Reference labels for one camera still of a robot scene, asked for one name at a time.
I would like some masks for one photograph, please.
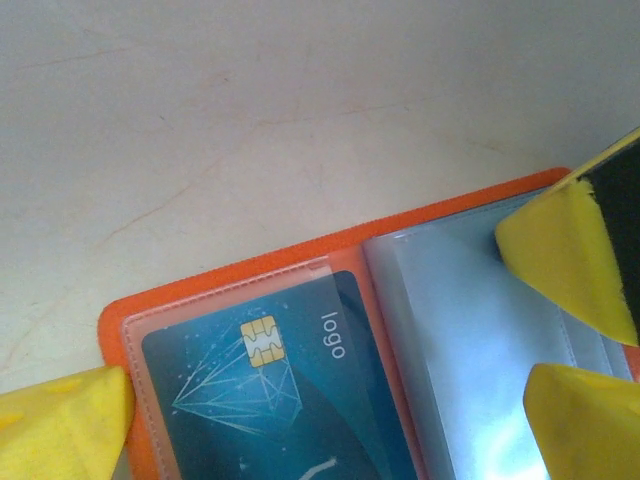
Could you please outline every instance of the yellow sponge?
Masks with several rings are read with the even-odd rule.
[[[640,476],[640,385],[566,365],[536,365],[527,418],[553,480]]]
[[[638,345],[640,129],[504,219],[507,267],[604,335]]]
[[[0,396],[0,479],[110,479],[133,406],[120,367]]]

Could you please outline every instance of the card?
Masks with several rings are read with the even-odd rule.
[[[147,334],[184,480],[416,478],[352,273]]]

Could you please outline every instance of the diamond graphic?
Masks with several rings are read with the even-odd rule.
[[[251,434],[286,432],[302,409],[289,360],[254,368],[239,325],[217,330],[207,335],[216,343],[202,348],[206,353],[186,373],[173,407]]]

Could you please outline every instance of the yellow foam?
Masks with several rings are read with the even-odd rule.
[[[133,406],[120,367],[0,396],[0,479],[110,479]]]
[[[585,179],[564,183],[504,219],[496,239],[507,267],[602,334],[638,345],[600,207]]]
[[[524,403],[553,480],[640,477],[640,385],[541,364]]]

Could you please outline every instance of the card holder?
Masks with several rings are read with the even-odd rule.
[[[535,363],[631,378],[619,344],[501,261],[495,226],[535,194],[365,244],[432,480],[548,478],[522,405]]]
[[[346,270],[351,272],[357,280],[362,301],[369,316],[370,327],[383,360],[386,378],[391,386],[398,415],[402,420],[407,442],[411,448],[414,465],[416,465],[419,477],[425,478],[424,463],[417,447],[415,429],[412,426],[406,399],[402,395],[403,388],[397,364],[379,312],[378,299],[362,253],[362,245],[369,239],[380,235],[402,231],[436,218],[467,211],[478,205],[491,204],[523,192],[548,187],[567,173],[569,171],[563,168],[547,170],[433,205],[380,218],[117,300],[105,308],[98,322],[98,340],[105,362],[108,365],[120,365],[125,371],[132,374],[136,368],[139,368],[132,364],[133,357],[129,353],[130,347],[125,345],[122,328],[125,320],[133,321],[132,319],[136,318],[143,323],[148,322],[149,325],[153,325],[150,319],[155,317],[149,316],[142,319],[144,315],[140,314],[142,312],[154,312],[155,314],[159,308],[180,304],[186,299],[200,298],[201,295],[225,285],[237,284],[244,279],[254,278],[265,272],[286,269],[290,265],[305,263],[310,259],[326,257],[332,272]],[[396,300],[398,308],[403,308],[403,305],[406,304],[401,297]],[[131,325],[129,341],[141,341],[140,338],[137,340],[134,338],[136,334],[134,330],[138,326],[137,324]],[[640,365],[637,360],[640,356],[636,350],[628,350],[627,356],[630,361],[635,359],[632,361],[632,367]],[[142,402],[136,402],[136,413],[127,438],[127,450],[133,477],[152,480],[160,478],[160,473],[154,453],[156,440],[151,438],[145,416]]]

